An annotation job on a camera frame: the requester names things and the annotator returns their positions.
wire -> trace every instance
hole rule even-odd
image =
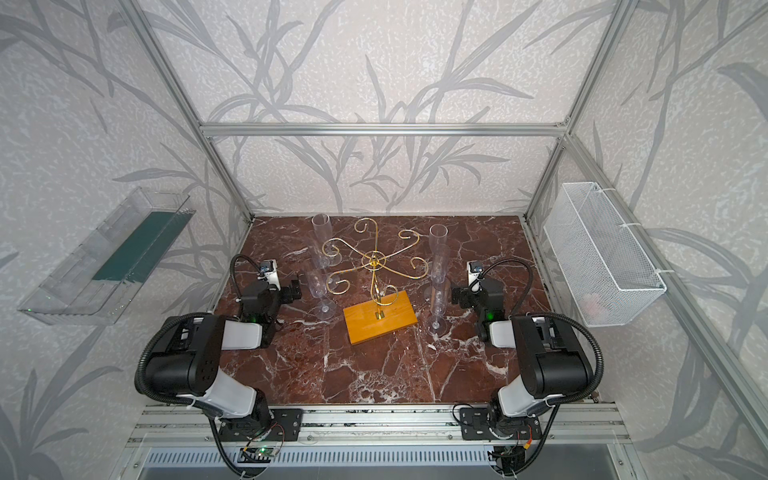
[[[528,425],[528,441],[525,443],[525,445],[523,445],[523,448],[528,450],[529,448],[531,448],[532,442],[533,442],[533,429],[531,428],[530,425]]]
[[[259,272],[259,265],[256,263],[251,257],[247,255],[243,255],[242,253],[238,253],[234,257],[232,257],[232,260],[230,260],[230,282],[232,282],[232,287],[235,289],[235,298],[238,299],[237,303],[240,305],[240,318],[243,318],[243,302],[240,302],[240,298],[243,295],[242,291],[240,290],[240,285],[237,284],[237,279],[235,278],[235,263],[237,263],[238,260],[245,260],[251,265],[253,265],[253,268],[256,269],[256,272]]]
[[[157,333],[152,336],[149,343],[147,343],[147,346],[144,347],[144,351],[141,353],[141,356],[139,357],[139,362],[136,367],[136,375],[134,376],[134,384],[136,386],[136,390],[139,393],[143,393],[150,399],[153,399],[155,402],[170,403],[173,405],[194,406],[202,410],[203,413],[208,417],[208,424],[210,425],[211,434],[213,435],[214,441],[216,442],[216,447],[219,450],[219,455],[221,455],[221,459],[227,465],[228,469],[244,479],[256,478],[261,472],[265,470],[265,468],[260,469],[259,472],[255,475],[249,474],[246,476],[247,471],[233,464],[230,456],[227,454],[227,452],[224,451],[224,447],[221,445],[221,438],[219,438],[219,431],[216,428],[216,422],[214,421],[214,418],[221,417],[222,412],[219,409],[215,409],[214,407],[204,403],[197,403],[194,399],[189,399],[187,397],[163,395],[154,391],[147,381],[147,366],[149,365],[152,350],[157,345],[157,342],[160,341],[160,338],[162,338],[172,329],[177,328],[180,324],[187,322],[190,319],[206,315],[210,314],[207,312],[188,313],[187,315],[172,318],[164,323],[163,326],[160,327],[160,329],[157,331]]]
[[[470,409],[474,408],[473,406],[469,405],[468,403],[455,403],[455,404],[453,404],[453,408],[451,409],[451,415],[453,416],[453,419],[456,421],[456,423],[458,423],[459,425],[461,425],[462,422],[456,416],[456,407],[460,407],[460,406],[468,406]]]
[[[277,422],[274,422],[272,425],[270,425],[270,427],[267,430],[263,430],[262,432],[259,432],[258,435],[253,435],[251,437],[248,437],[248,443],[245,444],[244,448],[247,449],[250,446],[250,443],[253,440],[256,440],[257,438],[258,438],[257,442],[261,442],[262,439],[267,437],[272,432],[272,429],[275,428],[275,425],[277,425]]]
[[[526,259],[521,257],[509,257],[505,258],[503,260],[499,260],[496,263],[493,263],[491,266],[489,266],[487,269],[480,272],[480,274],[475,278],[472,283],[469,284],[469,289],[471,290],[472,287],[475,286],[477,282],[485,278],[485,275],[496,268],[499,265],[502,265],[504,263],[519,263],[523,267],[525,267],[525,271],[528,272],[528,280],[525,282],[525,288],[523,289],[523,294],[520,295],[520,298],[518,298],[518,301],[515,302],[515,306],[512,307],[511,312],[509,313],[510,316],[514,315],[518,310],[520,310],[520,307],[523,305],[523,302],[528,297],[528,294],[531,292],[531,288],[533,287],[533,266],[530,262],[528,262]]]
[[[273,457],[277,457],[277,454],[280,453],[280,450],[283,449],[283,445],[286,444],[286,430],[283,428],[283,426],[281,424],[276,423],[276,425],[280,427],[280,430],[283,430],[283,435],[282,435],[282,438],[281,438],[281,441],[280,441],[280,446],[277,447],[277,452],[272,452],[272,456]]]
[[[514,450],[514,449],[516,449],[517,447],[519,447],[519,446],[520,446],[520,430],[517,430],[517,434],[518,434],[518,439],[517,439],[517,441],[515,442],[515,446],[514,446],[514,447],[511,447],[511,448],[509,449],[509,451],[510,451],[510,452],[511,452],[512,450]],[[496,458],[496,455],[491,455],[492,453],[495,453],[495,452],[488,452],[488,456],[489,456],[489,457],[494,457],[494,458]],[[512,456],[514,456],[514,455],[498,455],[498,457],[502,457],[502,456],[510,456],[510,457],[512,457]],[[500,469],[500,468],[499,468],[499,467],[498,467],[498,466],[495,464],[495,462],[496,462],[496,461],[494,460],[494,463],[492,463],[492,464],[491,464],[491,468],[493,468],[493,471],[494,471],[494,472],[496,472],[496,473],[498,473],[498,474],[499,474],[499,475],[501,475],[502,477],[506,477],[507,475],[504,475],[504,470]],[[515,474],[515,472],[514,472],[514,471],[512,472],[512,475],[513,475],[515,478],[517,478],[517,477],[518,477],[518,476]]]
[[[490,428],[490,427],[488,427],[488,431],[491,433],[491,435],[493,435],[494,437],[496,437],[496,438],[497,438],[497,439],[499,439],[499,440],[509,440],[509,439],[511,439],[511,438],[512,438],[512,435],[511,435],[511,434],[509,435],[509,437],[500,437],[500,436],[498,436],[498,435],[496,434],[496,432],[494,432],[494,431],[493,431],[493,429],[492,429],[492,428]]]
[[[543,316],[544,318],[560,320],[564,323],[567,323],[569,326],[573,327],[574,329],[578,330],[579,333],[581,333],[581,335],[583,335],[587,339],[587,341],[589,342],[589,345],[592,347],[592,350],[594,351],[594,374],[592,375],[592,378],[587,383],[587,385],[580,392],[572,393],[567,396],[557,397],[554,399],[549,399],[547,401],[547,405],[552,404],[554,406],[554,408],[552,409],[552,413],[549,415],[549,420],[547,421],[547,428],[541,434],[542,435],[541,440],[539,441],[538,445],[536,445],[536,449],[528,458],[528,460],[525,461],[525,464],[523,464],[523,466],[519,470],[512,472],[513,476],[515,477],[517,477],[518,473],[523,472],[525,469],[531,466],[531,464],[536,460],[536,458],[541,453],[541,449],[544,448],[544,444],[547,442],[547,438],[549,437],[549,431],[554,425],[554,418],[560,411],[560,405],[564,403],[578,402],[579,400],[583,400],[587,398],[598,387],[598,385],[600,385],[600,381],[603,379],[603,372],[605,369],[603,351],[601,350],[600,345],[598,344],[598,341],[594,338],[594,335],[592,335],[592,333],[589,330],[587,330],[585,326],[581,325],[579,322],[573,320],[570,317],[561,315],[560,313],[536,312],[536,313],[528,313],[527,315],[531,317]],[[489,452],[489,455],[496,456],[499,454],[498,453],[494,454],[493,452]]]
[[[216,422],[213,419],[208,419],[208,424],[210,425],[210,430],[213,433],[214,436],[214,442],[216,442],[216,448],[219,450],[219,455],[221,456],[221,459],[224,460],[224,464],[227,466],[229,470],[232,471],[235,475],[238,477],[244,479],[244,480],[250,480],[251,478],[256,478],[257,476],[261,475],[266,468],[259,468],[258,473],[255,475],[251,475],[247,472],[246,469],[240,468],[237,465],[235,465],[232,462],[232,459],[227,454],[227,452],[224,450],[224,446],[221,445],[221,438],[219,438],[219,431],[216,428]]]

wallpaper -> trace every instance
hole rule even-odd
[[[768,3],[639,8],[576,126],[705,313],[768,392]],[[532,217],[541,235],[560,166]],[[768,478],[768,460],[663,298],[626,326],[595,329],[601,396],[621,407],[651,478]]]
[[[521,214],[554,147],[550,137],[217,140],[251,208],[265,214]]]
[[[0,478],[102,480],[146,399],[132,372],[205,308],[247,225],[112,2],[0,2]],[[197,212],[114,326],[16,311],[135,188]]]
[[[695,7],[635,12],[577,133],[768,394],[768,2]]]
[[[141,0],[207,122],[562,121],[613,0]]]
[[[573,318],[578,318],[578,308],[543,227],[559,185],[587,180],[566,152],[531,215],[554,293]],[[619,405],[648,478],[768,478],[768,458],[664,296],[625,326],[591,331],[605,356],[601,401]]]
[[[557,122],[614,1],[142,0],[208,122]],[[112,28],[119,28],[116,18]],[[265,214],[510,214],[547,138],[220,137]]]

marble tabletop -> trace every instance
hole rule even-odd
[[[332,217],[334,234],[360,250],[372,249],[372,233],[357,233],[357,217]],[[509,255],[532,259],[518,217],[376,217],[379,250],[391,253],[405,246],[397,237],[402,229],[427,235],[429,227],[442,223],[449,229],[451,248],[448,278],[466,284],[466,262],[481,260],[486,266]],[[331,296],[339,305],[337,315],[318,320],[312,313],[317,300],[306,288],[303,272],[311,264],[307,239],[313,237],[308,217],[258,217],[242,253],[259,260],[276,259],[280,281],[298,275],[303,298],[281,307],[283,329],[266,349],[225,351],[221,368],[245,385],[263,390],[270,404],[318,403],[450,403],[487,402],[491,393],[518,375],[513,349],[485,345],[475,334],[475,314],[449,305],[448,331],[437,336],[429,331],[429,304],[422,291],[429,279],[409,280],[394,274],[382,279],[405,290],[419,322],[414,326],[352,346],[349,344],[342,309],[370,300],[370,272],[346,274],[353,286],[349,292]],[[427,238],[409,251],[429,258]],[[342,249],[344,261],[333,270],[352,266],[357,255]],[[389,266],[410,269],[409,255],[393,257]],[[240,266],[241,285],[255,273]],[[541,279],[536,271],[531,295],[524,311],[549,310]],[[526,280],[519,266],[500,266],[490,275],[506,285],[507,309],[520,295]],[[224,290],[216,313],[236,315],[231,285]]]

metal mesh basket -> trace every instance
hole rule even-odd
[[[562,184],[544,230],[588,326],[626,325],[667,291],[594,182]]]

wooden base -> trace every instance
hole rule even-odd
[[[346,320],[350,343],[356,345],[418,322],[408,293],[390,293],[382,298],[382,302],[391,302],[395,295],[397,295],[397,300],[392,305],[378,306],[373,300],[370,300],[344,309],[344,319]],[[377,318],[376,314],[379,312],[379,308],[384,312],[383,318]]]

